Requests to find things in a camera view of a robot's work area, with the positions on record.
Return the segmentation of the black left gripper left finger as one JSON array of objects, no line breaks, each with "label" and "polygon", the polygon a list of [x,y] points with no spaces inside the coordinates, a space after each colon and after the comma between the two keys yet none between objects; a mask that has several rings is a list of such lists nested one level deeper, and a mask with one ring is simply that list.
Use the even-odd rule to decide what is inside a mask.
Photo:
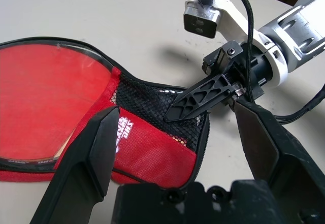
[{"label": "black left gripper left finger", "polygon": [[98,112],[70,144],[31,223],[88,223],[108,192],[116,153],[119,108]]}]

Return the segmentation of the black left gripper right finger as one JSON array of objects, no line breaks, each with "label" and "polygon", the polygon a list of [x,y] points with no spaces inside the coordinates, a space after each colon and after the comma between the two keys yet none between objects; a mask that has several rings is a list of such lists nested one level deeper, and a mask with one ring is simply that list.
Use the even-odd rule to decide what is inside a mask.
[{"label": "black left gripper right finger", "polygon": [[254,179],[267,182],[287,223],[324,223],[324,173],[272,113],[234,104],[243,151]]}]

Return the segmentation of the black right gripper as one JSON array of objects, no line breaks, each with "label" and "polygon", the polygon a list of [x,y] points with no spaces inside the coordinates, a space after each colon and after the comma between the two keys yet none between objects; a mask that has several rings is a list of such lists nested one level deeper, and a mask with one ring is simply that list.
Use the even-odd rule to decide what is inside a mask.
[{"label": "black right gripper", "polygon": [[[205,56],[202,70],[209,76],[178,94],[164,115],[164,120],[174,122],[193,119],[234,95],[234,87],[246,90],[247,48],[247,44],[228,41]],[[264,94],[262,86],[272,77],[272,68],[266,56],[253,46],[250,84],[254,99]]]}]

